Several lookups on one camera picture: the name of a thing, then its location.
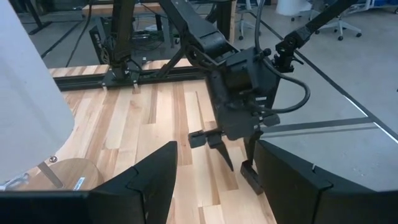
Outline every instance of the gray floor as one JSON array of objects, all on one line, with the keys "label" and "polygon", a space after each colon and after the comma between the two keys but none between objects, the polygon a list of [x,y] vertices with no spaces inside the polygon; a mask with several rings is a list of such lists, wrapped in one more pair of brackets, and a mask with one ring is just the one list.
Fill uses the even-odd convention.
[{"label": "gray floor", "polygon": [[[262,20],[280,35],[288,34],[304,24],[304,18],[291,22],[289,17],[277,15],[274,8],[266,8]],[[354,96],[369,111],[379,117],[395,132],[398,132],[398,45],[395,34],[397,16],[376,10],[352,15],[346,18],[363,30],[363,36],[345,32],[345,39],[337,41],[332,30],[323,30],[314,35],[301,49],[309,60]],[[250,15],[245,17],[254,23]],[[47,29],[31,36],[40,54],[46,51],[76,22],[54,23]],[[153,24],[143,21],[141,26]],[[34,26],[25,25],[27,30]],[[75,41],[83,28],[81,24],[60,45],[51,51],[44,62],[48,68],[64,67]],[[279,39],[264,26],[261,27],[262,47],[272,50]],[[250,47],[254,32],[246,30],[245,39],[235,41],[237,48]],[[170,58],[174,50],[163,45],[159,50],[146,52],[149,59]],[[90,38],[85,34],[71,62],[75,65],[98,63]],[[308,65],[295,65],[291,74],[306,82],[312,90],[310,101],[300,110],[280,116],[282,124],[295,124],[331,119],[364,117],[352,103],[339,94],[329,83]],[[298,102],[303,91],[289,83],[281,82],[275,108],[283,108]],[[273,144],[314,162],[342,177],[353,180],[374,190],[398,189],[398,144],[374,124],[362,124],[344,128],[323,128],[307,131],[273,133],[263,136]]]}]

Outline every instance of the wooden table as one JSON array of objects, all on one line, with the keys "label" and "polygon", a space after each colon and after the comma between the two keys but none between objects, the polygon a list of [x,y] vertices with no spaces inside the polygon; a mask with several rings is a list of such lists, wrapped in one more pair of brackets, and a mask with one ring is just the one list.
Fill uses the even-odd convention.
[{"label": "wooden table", "polygon": [[[112,11],[113,11],[113,5],[111,4],[94,5],[91,8],[91,15],[93,16],[111,15]],[[134,6],[134,13],[144,13],[144,12],[152,13],[152,11],[156,13],[163,13],[163,9],[159,5],[159,3],[143,3],[143,4],[136,4],[136,6]],[[231,43],[233,43],[235,40],[235,11],[236,11],[236,1],[233,1],[231,6],[231,24],[229,26],[230,27],[229,40]],[[89,5],[85,6],[82,9],[83,15],[87,16],[88,12],[89,12]]]},{"label": "wooden table", "polygon": [[[164,61],[145,69],[160,68]],[[183,59],[179,66],[189,66]],[[55,77],[107,71],[107,65],[50,69]],[[142,85],[139,89],[63,92],[75,128],[56,153],[59,161],[91,160],[107,181],[165,143],[178,142],[178,169],[168,224],[275,223],[264,194],[240,174],[242,141],[226,141],[235,171],[207,146],[190,149],[188,133],[215,125],[204,81]]]}]

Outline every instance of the white label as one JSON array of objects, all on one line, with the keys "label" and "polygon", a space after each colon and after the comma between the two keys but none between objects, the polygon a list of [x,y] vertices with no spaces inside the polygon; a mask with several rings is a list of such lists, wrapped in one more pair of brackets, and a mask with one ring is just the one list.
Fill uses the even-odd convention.
[{"label": "white label", "polygon": [[85,177],[80,177],[80,179],[77,181],[73,190],[79,190],[80,186],[83,184],[84,181],[85,181]]}]

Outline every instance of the white cloth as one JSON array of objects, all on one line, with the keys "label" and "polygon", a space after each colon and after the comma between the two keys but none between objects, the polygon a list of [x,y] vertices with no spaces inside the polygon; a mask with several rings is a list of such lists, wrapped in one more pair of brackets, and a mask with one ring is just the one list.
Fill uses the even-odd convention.
[{"label": "white cloth", "polygon": [[276,13],[284,16],[295,16],[299,12],[311,10],[307,0],[278,0]]},{"label": "white cloth", "polygon": [[54,155],[72,112],[9,1],[0,0],[0,183]]}]

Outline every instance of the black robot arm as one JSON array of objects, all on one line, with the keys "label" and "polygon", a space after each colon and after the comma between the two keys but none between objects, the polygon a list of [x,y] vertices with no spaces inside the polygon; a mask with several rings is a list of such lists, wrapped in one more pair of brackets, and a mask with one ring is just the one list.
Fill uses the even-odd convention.
[{"label": "black robot arm", "polygon": [[233,169],[221,140],[222,135],[229,140],[259,137],[259,124],[265,121],[266,117],[276,116],[269,124],[278,124],[279,118],[273,113],[297,110],[307,102],[309,89],[303,84],[307,94],[300,106],[293,110],[271,109],[279,80],[283,78],[280,73],[292,72],[290,63],[294,59],[294,50],[302,47],[317,29],[354,2],[356,1],[339,0],[314,20],[290,33],[284,41],[276,45],[279,55],[271,61],[268,58],[271,54],[269,49],[256,50],[251,47],[239,51],[234,48],[212,23],[201,18],[188,2],[160,0],[160,6],[180,34],[181,48],[186,57],[193,66],[205,71],[206,85],[217,123],[217,128],[213,130],[191,133],[191,147],[202,146],[207,142],[211,148],[221,153]]},{"label": "black robot arm", "polygon": [[304,26],[287,34],[283,41],[275,47],[279,54],[274,57],[275,67],[283,72],[293,72],[294,68],[291,66],[291,63],[292,61],[297,60],[294,57],[294,50],[303,47],[305,43],[310,40],[311,35],[315,31],[357,2],[358,0],[339,0],[333,5],[327,7],[321,14],[306,23]]}]

